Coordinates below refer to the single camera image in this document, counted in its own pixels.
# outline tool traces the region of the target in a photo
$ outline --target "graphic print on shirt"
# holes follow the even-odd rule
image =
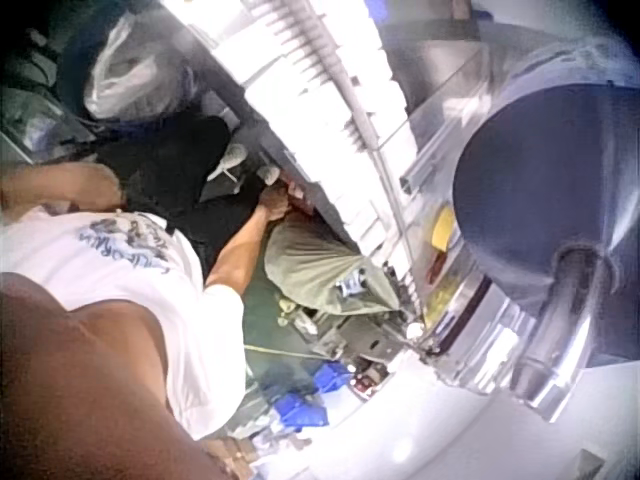
[[[152,221],[118,216],[103,218],[82,227],[78,240],[115,261],[128,261],[133,268],[169,271],[164,232]]]

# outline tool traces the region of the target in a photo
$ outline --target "metal pipe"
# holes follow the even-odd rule
[[[516,399],[548,422],[562,411],[589,359],[594,322],[611,285],[611,266],[595,250],[576,248],[560,257],[536,331],[510,384]]]

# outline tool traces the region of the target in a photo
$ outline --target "blue container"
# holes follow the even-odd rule
[[[321,393],[335,392],[351,380],[352,373],[340,362],[327,362],[313,376],[313,383]]]
[[[327,409],[307,403],[297,393],[287,393],[273,406],[285,427],[324,427],[329,425]]]

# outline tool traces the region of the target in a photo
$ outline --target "green bag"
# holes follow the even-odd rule
[[[289,215],[274,228],[264,257],[267,277],[294,302],[333,315],[398,310],[400,303],[381,268],[334,238],[328,227]],[[363,269],[364,292],[343,296],[336,285]]]

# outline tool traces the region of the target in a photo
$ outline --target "cable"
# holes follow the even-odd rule
[[[251,352],[269,353],[271,355],[282,355],[284,357],[313,358],[315,360],[330,360],[329,358],[323,357],[322,355],[285,352],[283,350],[273,350],[271,348],[256,347],[255,345],[245,345],[244,349],[249,350]]]

